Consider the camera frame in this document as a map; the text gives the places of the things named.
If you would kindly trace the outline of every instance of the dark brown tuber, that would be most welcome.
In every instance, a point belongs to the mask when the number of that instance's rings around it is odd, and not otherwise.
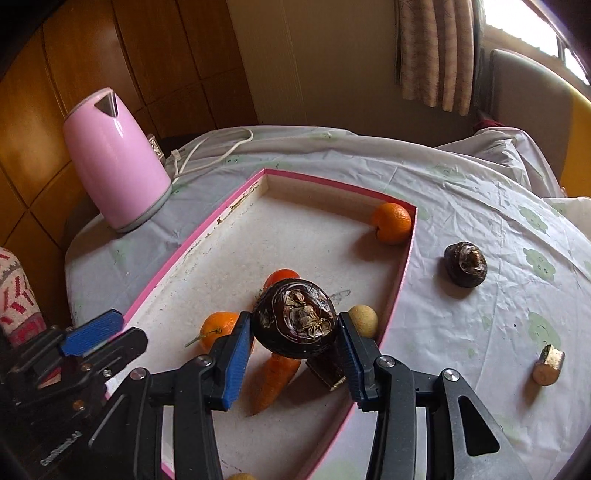
[[[480,249],[470,242],[459,242],[445,249],[445,267],[456,285],[474,288],[486,278],[488,266]]]
[[[311,281],[288,278],[263,293],[252,312],[251,329],[271,352],[310,358],[336,338],[337,316],[329,296]]]
[[[345,382],[345,372],[340,360],[339,351],[333,343],[326,352],[309,358],[306,361],[310,371],[329,389],[336,390]]]

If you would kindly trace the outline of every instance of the small yellow fruit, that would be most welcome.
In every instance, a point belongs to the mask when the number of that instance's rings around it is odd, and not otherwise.
[[[235,473],[229,477],[228,480],[256,480],[256,478],[254,478],[252,475],[249,475],[248,473]]]
[[[372,307],[355,305],[349,310],[349,316],[362,337],[375,338],[378,333],[378,315]]]

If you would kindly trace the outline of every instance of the plastic tablecloth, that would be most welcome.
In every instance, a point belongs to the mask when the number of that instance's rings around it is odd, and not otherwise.
[[[438,149],[339,129],[252,130],[254,139],[223,163],[182,177],[133,232],[119,236],[98,216],[78,234],[66,255],[75,324],[110,308],[127,312],[196,226],[262,168],[385,192],[416,205],[418,220],[382,351],[418,371],[459,370],[534,480],[554,478],[591,423],[591,200],[564,198],[539,149],[512,128]],[[244,131],[210,135],[187,168],[222,155]],[[474,290],[442,272],[445,247],[458,241],[486,255],[488,276]],[[566,352],[564,368],[556,384],[534,388],[531,368],[547,343]],[[375,416],[353,413],[314,480],[363,479],[374,427]]]

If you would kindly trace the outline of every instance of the pink tray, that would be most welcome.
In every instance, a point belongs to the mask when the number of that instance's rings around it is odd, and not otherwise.
[[[403,205],[413,219],[413,234],[401,247],[380,244],[368,225],[382,202]],[[150,342],[145,354],[108,382],[109,392],[137,366],[165,371],[200,353],[183,345],[207,315],[250,309],[278,268],[317,283],[333,296],[337,311],[372,306],[380,317],[380,344],[394,317],[415,227],[415,207],[389,195],[304,174],[259,171],[184,241],[125,313],[126,327],[144,329]],[[353,404],[346,388],[326,392],[303,362],[277,402],[249,416],[249,386],[268,356],[257,344],[240,398],[230,412],[214,413],[222,469],[226,476],[245,471],[258,480],[311,478]],[[163,469],[172,478],[173,465],[171,412],[165,411]]]

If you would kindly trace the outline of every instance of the carrot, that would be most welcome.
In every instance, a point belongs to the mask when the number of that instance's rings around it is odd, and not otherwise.
[[[287,386],[300,367],[301,360],[287,358],[272,353],[262,368],[261,388],[252,399],[252,414],[262,412],[269,407]]]

